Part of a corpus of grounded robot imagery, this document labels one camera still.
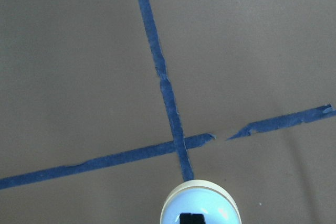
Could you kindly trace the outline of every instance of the tape strip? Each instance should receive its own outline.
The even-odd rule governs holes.
[[[180,159],[184,181],[194,179],[194,173],[189,161],[188,152],[184,143],[184,134],[180,116],[177,111],[174,92],[169,81],[166,63],[163,58],[158,31],[156,29],[149,0],[138,0],[140,11],[145,26],[148,42],[152,51],[157,75],[160,77],[160,88],[166,107],[169,123],[173,135],[176,152]]]
[[[254,133],[275,131],[278,129],[293,127],[301,123],[311,123],[317,120],[330,118],[332,116],[336,116],[336,110],[330,104],[328,104],[290,115],[283,115],[276,118],[250,123],[238,131],[238,133],[228,138],[228,140],[244,136],[251,136]]]
[[[215,136],[211,134],[191,136],[185,139],[185,144],[188,149],[197,148],[203,146],[214,138]],[[41,182],[53,178],[69,176],[77,173],[84,173],[91,170],[106,168],[110,166],[121,165],[141,159],[173,153],[175,151],[176,149],[174,142],[170,141],[163,144],[151,145],[144,148],[121,152],[105,157],[94,158],[79,165],[59,166],[46,170],[39,170],[37,172],[7,177],[0,179],[0,190],[35,182]]]

